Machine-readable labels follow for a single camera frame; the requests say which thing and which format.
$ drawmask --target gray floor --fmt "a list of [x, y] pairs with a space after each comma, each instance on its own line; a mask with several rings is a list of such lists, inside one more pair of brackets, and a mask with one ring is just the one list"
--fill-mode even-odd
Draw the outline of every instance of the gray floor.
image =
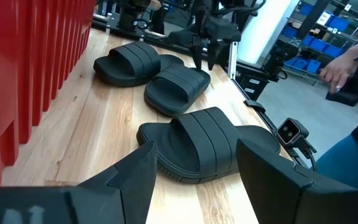
[[270, 82], [258, 99], [276, 126], [287, 118], [300, 121], [310, 132], [309, 142], [316, 148], [316, 159], [349, 135], [358, 125], [358, 106], [350, 107], [325, 100], [328, 88], [289, 76]]

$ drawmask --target wooden tabletop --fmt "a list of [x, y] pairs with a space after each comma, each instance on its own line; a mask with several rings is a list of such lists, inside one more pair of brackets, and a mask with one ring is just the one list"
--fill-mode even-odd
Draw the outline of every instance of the wooden tabletop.
[[[2, 184], [76, 185], [113, 165], [139, 146], [138, 127], [146, 122], [169, 122], [146, 105], [145, 86], [116, 88], [94, 78], [93, 62], [130, 41], [92, 30], [80, 58], [40, 126], [34, 127], [19, 158], [2, 175]], [[194, 67], [190, 57], [180, 57]], [[244, 104], [244, 97], [221, 67], [208, 71], [211, 84], [188, 112], [212, 106], [222, 109], [234, 125], [266, 125]], [[282, 150], [282, 156], [289, 158]], [[186, 185], [157, 175], [147, 223], [257, 223], [239, 174], [199, 185]]]

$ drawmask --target black slide sandal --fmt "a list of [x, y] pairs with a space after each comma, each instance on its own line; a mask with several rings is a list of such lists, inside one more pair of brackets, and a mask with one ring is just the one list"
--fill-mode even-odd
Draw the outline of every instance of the black slide sandal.
[[137, 41], [111, 49], [108, 56], [94, 61], [93, 69], [104, 82], [133, 87], [148, 83], [158, 72], [183, 61], [173, 55], [159, 55], [150, 45]]
[[184, 114], [169, 124], [142, 124], [136, 138], [139, 145], [155, 141], [158, 169], [187, 184], [208, 182], [238, 172], [236, 144], [239, 138], [280, 153], [280, 144], [266, 129], [235, 127], [219, 108]]
[[211, 77], [195, 68], [172, 64], [147, 84], [144, 100], [167, 116], [179, 116], [207, 89]]

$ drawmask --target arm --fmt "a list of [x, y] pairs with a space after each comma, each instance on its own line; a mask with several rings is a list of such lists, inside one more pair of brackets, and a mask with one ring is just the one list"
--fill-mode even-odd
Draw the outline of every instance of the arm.
[[340, 90], [349, 76], [356, 71], [358, 66], [358, 62], [354, 61], [356, 58], [358, 58], [358, 44], [335, 58], [320, 72], [320, 78], [324, 82], [331, 83], [331, 93]]

